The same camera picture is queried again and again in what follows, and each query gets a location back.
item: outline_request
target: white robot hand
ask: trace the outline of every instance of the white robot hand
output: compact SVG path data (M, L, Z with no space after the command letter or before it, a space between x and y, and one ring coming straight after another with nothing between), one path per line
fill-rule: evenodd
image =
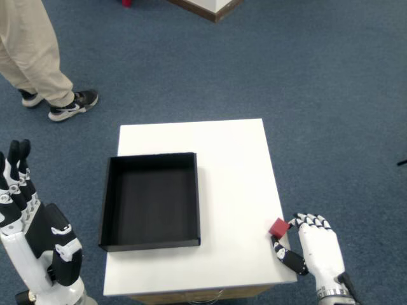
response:
M28 140L13 141L7 159L0 153L0 239L23 279L26 292L17 304L88 305L79 276L82 246L54 204L37 196L26 158Z
M320 215L297 213L294 216L289 224L298 228L304 258L285 249L272 236L280 261L299 275L309 272L315 276L320 305L361 304L345 272L338 238L329 222Z

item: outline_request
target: red block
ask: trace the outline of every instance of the red block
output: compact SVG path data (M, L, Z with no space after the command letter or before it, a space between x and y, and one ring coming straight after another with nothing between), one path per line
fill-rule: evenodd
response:
M132 0L121 0L121 3L123 4L123 6L129 8L132 5Z
M281 237L284 236L284 234L288 231L289 228L290 225L288 223L286 223L284 220L277 218L277 220L274 222L274 224L272 225L270 230L268 230L268 232L271 235L274 235L275 237L280 239Z

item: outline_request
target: black sneaker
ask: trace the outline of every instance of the black sneaker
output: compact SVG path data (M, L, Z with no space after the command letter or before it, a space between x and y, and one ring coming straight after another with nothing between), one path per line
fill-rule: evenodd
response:
M25 106L25 107L28 107L28 108L36 107L43 100L43 97L40 96L38 93L31 94L25 90L21 90L21 89L18 89L18 90L21 93L21 96L23 96L23 99L21 102L22 102L23 106Z
M54 122L61 122L77 113L87 112L98 100L99 96L95 90L75 92L72 103L65 107L50 107L48 117Z

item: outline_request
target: black tray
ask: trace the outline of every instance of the black tray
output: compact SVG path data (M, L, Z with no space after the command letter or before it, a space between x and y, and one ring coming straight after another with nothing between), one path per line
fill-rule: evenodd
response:
M109 159L101 248L114 252L198 245L195 153Z

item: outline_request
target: leg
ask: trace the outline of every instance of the leg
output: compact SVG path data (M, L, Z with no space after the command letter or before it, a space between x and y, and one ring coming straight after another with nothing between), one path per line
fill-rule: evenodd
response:
M41 0L0 0L0 39L26 80L51 105L73 101L72 83L59 69L57 38Z
M30 84L26 76L20 71L20 68L8 55L6 48L0 39L0 73L15 88L25 90L31 94L36 93L34 87Z

